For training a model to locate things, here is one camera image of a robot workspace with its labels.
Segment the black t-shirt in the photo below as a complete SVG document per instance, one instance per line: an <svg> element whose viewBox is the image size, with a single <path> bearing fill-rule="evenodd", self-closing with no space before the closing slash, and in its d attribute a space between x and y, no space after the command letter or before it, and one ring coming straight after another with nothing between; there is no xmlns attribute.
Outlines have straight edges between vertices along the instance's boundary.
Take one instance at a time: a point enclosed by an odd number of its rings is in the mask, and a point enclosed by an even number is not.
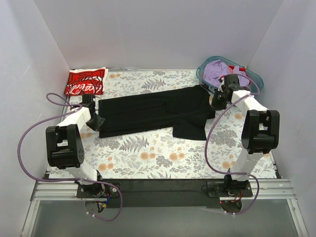
<svg viewBox="0 0 316 237"><path fill-rule="evenodd" d="M176 90L139 94L99 101L104 118L99 136L120 136L173 128L173 137L206 140L205 124L215 117L209 93L195 85Z"/></svg>

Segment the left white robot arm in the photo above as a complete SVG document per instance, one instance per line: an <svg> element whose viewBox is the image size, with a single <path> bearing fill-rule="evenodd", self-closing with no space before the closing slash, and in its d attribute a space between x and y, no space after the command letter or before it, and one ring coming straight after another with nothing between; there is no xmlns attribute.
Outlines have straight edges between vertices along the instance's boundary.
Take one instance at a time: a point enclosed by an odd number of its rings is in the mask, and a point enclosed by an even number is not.
<svg viewBox="0 0 316 237"><path fill-rule="evenodd" d="M105 185L100 182L100 172L85 161L80 130L87 125L99 131L104 119L96 114L94 95L83 95L81 105L77 112L46 129L47 160L51 167L64 170L76 178L75 183L83 192L98 198L104 194Z"/></svg>

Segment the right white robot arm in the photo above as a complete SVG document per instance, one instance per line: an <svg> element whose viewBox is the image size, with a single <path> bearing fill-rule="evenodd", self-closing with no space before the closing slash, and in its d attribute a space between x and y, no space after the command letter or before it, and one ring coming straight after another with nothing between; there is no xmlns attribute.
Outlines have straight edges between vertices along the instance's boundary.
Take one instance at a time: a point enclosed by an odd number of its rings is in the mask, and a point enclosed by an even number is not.
<svg viewBox="0 0 316 237"><path fill-rule="evenodd" d="M216 110L226 109L228 104L234 105L245 115L242 150L236 164L224 176L223 189L229 196L248 189L254 167L265 154L277 148L279 141L279 112L261 105L247 86L239 83L238 76L223 76L211 103Z"/></svg>

